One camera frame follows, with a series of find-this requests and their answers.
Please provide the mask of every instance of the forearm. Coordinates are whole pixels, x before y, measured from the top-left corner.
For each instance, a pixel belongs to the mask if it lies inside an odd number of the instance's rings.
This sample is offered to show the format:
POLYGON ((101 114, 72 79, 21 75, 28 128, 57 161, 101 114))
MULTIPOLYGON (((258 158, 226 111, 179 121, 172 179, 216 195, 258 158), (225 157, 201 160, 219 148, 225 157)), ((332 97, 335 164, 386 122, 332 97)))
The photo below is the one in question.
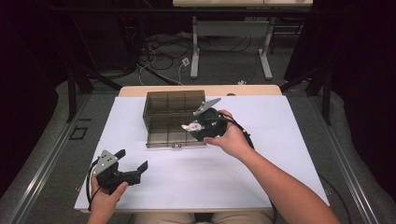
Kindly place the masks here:
POLYGON ((239 160, 254 174, 289 223, 339 223, 332 210, 314 191, 258 152, 247 151, 239 160))

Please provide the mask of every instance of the white desk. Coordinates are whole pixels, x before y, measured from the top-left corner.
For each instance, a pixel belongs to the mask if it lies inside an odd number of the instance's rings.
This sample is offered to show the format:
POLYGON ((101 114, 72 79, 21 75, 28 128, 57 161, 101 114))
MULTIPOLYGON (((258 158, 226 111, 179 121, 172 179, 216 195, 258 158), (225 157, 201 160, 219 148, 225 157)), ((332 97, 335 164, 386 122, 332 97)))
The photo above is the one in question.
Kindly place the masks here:
MULTIPOLYGON (((265 90, 265 86, 255 87, 265 90)), ((257 151, 305 183, 329 204, 288 100, 278 95, 279 91, 274 86, 269 87, 264 94, 274 95, 224 96, 220 93, 222 99, 215 108, 230 110, 251 134, 257 151)), ((248 86, 229 86, 229 91, 221 92, 238 94, 246 88, 248 86)), ((206 100, 215 97, 206 94, 206 100)), ((104 149, 114 154, 124 148, 126 156, 120 160, 120 171, 135 170, 142 162, 148 161, 141 184, 127 189, 117 204, 116 212, 216 212, 271 208, 267 195, 250 171, 219 147, 147 149, 148 133, 142 118, 145 100, 145 97, 116 98, 92 159, 96 159, 104 149)), ((75 209, 87 212, 87 207, 83 190, 78 195, 75 209)))
MULTIPOLYGON (((174 7, 310 7, 313 0, 174 0, 174 7)), ((267 52, 270 47, 275 18, 268 21, 198 21, 192 18, 193 53, 191 78, 198 78, 198 36, 258 36, 264 37, 259 47, 260 60, 265 79, 272 79, 267 52)))

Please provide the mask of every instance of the desk leg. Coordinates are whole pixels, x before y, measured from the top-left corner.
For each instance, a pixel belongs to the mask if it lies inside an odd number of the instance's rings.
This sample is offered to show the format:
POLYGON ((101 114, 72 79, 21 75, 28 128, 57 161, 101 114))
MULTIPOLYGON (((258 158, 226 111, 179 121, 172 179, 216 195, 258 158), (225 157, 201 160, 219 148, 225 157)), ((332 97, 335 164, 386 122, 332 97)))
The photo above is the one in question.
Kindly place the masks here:
POLYGON ((191 78, 198 78, 198 61, 199 61, 199 49, 198 49, 198 34, 197 34, 197 18, 192 17, 192 62, 191 62, 191 78))
POLYGON ((273 78, 270 64, 268 63, 268 59, 267 59, 267 53, 268 53, 268 49, 270 48, 270 42, 272 39, 274 26, 275 26, 275 18, 270 18, 267 31, 265 32, 265 41, 264 41, 263 49, 259 49, 260 60, 262 61, 262 71, 264 72, 265 79, 267 80, 271 80, 273 78))

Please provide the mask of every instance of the gray floor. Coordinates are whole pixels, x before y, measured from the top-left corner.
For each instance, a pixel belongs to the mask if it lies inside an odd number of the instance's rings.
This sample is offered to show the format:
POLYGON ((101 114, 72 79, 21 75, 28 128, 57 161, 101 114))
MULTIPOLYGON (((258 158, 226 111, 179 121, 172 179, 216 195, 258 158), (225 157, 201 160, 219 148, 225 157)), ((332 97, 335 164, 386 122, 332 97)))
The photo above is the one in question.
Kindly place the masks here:
MULTIPOLYGON (((161 35, 159 38, 166 40, 175 37, 161 35)), ((210 41, 211 49, 230 49, 241 39, 208 37, 202 41, 201 47, 204 48, 204 44, 210 41)), ((276 37, 275 52, 269 56, 274 75, 271 81, 264 79, 260 60, 257 57, 257 46, 261 41, 252 39, 249 47, 242 52, 202 51, 198 78, 190 79, 190 67, 182 67, 180 82, 185 85, 236 84, 243 79, 248 85, 282 85, 283 75, 296 39, 297 36, 276 37)), ((243 49, 247 44, 248 38, 237 49, 243 49)), ((185 52, 180 58, 174 59, 174 64, 170 68, 158 70, 162 75, 178 80, 180 62, 184 57, 191 59, 191 51, 186 51, 186 48, 178 45, 163 47, 161 51, 170 55, 180 55, 185 52)), ((154 66, 164 68, 170 62, 166 58, 158 57, 154 66)), ((116 73, 106 73, 107 76, 114 74, 116 73)), ((139 80, 137 70, 114 81, 121 85, 165 84, 146 71, 142 71, 139 80)), ((57 88, 60 95, 59 104, 52 120, 19 175, 1 198, 0 223, 86 222, 88 215, 73 209, 78 196, 76 187, 81 184, 89 168, 114 97, 118 94, 101 82, 93 80, 92 83, 95 86, 94 93, 89 96, 79 96, 80 110, 71 124, 65 123, 68 112, 66 83, 57 88), (70 136, 73 138, 79 135, 79 133, 73 135, 71 133, 76 126, 87 130, 82 140, 70 140, 70 136), (35 189, 36 192, 32 193, 28 189, 35 189)), ((396 223, 395 202, 376 184, 350 141, 342 100, 336 94, 332 95, 332 126, 329 127, 318 114, 320 96, 307 97, 304 94, 305 86, 306 83, 302 83, 285 94, 288 96, 317 171, 340 193, 349 210, 352 223, 396 223), (345 163, 340 163, 337 148, 342 152, 341 158, 343 156, 346 158, 346 164, 350 166, 349 172, 343 168, 345 163), (361 206, 359 203, 361 199, 367 201, 369 207, 361 206)), ((343 223, 348 223, 346 209, 335 190, 326 182, 323 182, 323 188, 329 191, 329 201, 335 214, 343 223)), ((130 218, 130 215, 119 214, 115 215, 110 223, 129 223, 130 218)), ((284 223, 284 220, 280 218, 278 223, 284 223)))

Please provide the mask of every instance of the black curtain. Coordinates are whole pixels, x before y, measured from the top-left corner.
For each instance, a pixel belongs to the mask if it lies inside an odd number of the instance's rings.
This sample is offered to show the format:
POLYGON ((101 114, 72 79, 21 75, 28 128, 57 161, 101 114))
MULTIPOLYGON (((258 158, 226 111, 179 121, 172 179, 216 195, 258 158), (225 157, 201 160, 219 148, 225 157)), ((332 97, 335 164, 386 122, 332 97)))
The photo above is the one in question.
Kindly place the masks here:
POLYGON ((350 16, 309 18, 285 79, 333 65, 332 90, 344 100, 353 144, 396 200, 396 4, 316 0, 314 9, 347 10, 350 16))
POLYGON ((0 195, 18 174, 45 130, 66 80, 55 41, 29 1, 0 6, 2 116, 0 195))

